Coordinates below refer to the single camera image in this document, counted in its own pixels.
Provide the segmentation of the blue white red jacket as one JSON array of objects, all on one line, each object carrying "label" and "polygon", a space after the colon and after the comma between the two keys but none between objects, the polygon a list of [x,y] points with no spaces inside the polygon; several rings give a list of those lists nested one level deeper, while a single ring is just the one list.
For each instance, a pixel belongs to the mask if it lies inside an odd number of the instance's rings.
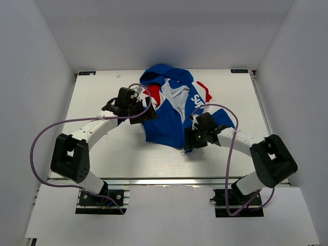
[{"label": "blue white red jacket", "polygon": [[218,125],[234,127],[227,112],[213,105],[208,88],[195,81],[185,69],[158,64],[148,68],[139,82],[147,87],[158,119],[145,121],[142,125],[146,141],[182,149],[186,143],[185,130],[193,126],[190,116],[210,113]]}]

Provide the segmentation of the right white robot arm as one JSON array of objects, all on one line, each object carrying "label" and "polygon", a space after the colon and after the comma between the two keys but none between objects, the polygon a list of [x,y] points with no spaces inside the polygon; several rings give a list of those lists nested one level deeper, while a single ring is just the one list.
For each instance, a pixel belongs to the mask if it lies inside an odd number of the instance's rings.
[{"label": "right white robot arm", "polygon": [[298,171],[298,166],[282,139],[275,134],[256,137],[227,125],[218,125],[210,113],[198,115],[185,130],[185,151],[203,148],[208,143],[231,147],[252,159],[255,171],[231,185],[231,197],[244,204],[250,194],[262,188],[274,188]]}]

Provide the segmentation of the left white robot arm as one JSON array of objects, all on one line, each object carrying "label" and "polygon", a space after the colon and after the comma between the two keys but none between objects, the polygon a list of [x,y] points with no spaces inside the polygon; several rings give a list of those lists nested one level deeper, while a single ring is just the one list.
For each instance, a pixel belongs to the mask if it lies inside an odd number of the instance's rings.
[{"label": "left white robot arm", "polygon": [[90,192],[96,204],[104,204],[108,200],[108,185],[90,170],[90,150],[126,119],[130,124],[140,124],[157,118],[151,93],[146,87],[122,87],[118,96],[109,100],[97,117],[74,133],[62,133],[57,137],[50,169]]}]

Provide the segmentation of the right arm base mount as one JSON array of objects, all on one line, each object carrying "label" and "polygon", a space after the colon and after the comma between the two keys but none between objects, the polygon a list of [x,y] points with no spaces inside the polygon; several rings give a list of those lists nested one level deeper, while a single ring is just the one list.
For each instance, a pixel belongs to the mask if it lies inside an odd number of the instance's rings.
[{"label": "right arm base mount", "polygon": [[[210,203],[215,207],[215,216],[216,218],[228,218],[230,217],[226,210],[225,203],[225,190],[224,189],[216,189],[213,190],[214,197],[210,198]],[[252,198],[252,196],[256,194],[255,192],[238,198],[237,195],[234,195],[231,189],[228,189],[228,202],[229,209],[231,213],[236,212],[242,205],[244,205],[248,200]],[[254,200],[250,202],[250,204],[245,207],[241,212],[239,212],[235,218],[246,218],[246,217],[263,217],[264,212],[263,208],[259,207],[262,205],[261,196],[258,194]]]}]

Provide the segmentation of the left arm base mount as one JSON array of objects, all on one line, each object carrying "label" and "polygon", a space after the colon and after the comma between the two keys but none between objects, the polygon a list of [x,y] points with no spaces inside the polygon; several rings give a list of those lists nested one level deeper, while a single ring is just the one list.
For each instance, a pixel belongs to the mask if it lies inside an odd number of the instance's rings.
[{"label": "left arm base mount", "polygon": [[128,207],[130,190],[126,188],[108,188],[107,197],[90,195],[80,190],[75,214],[79,215],[123,215]]}]

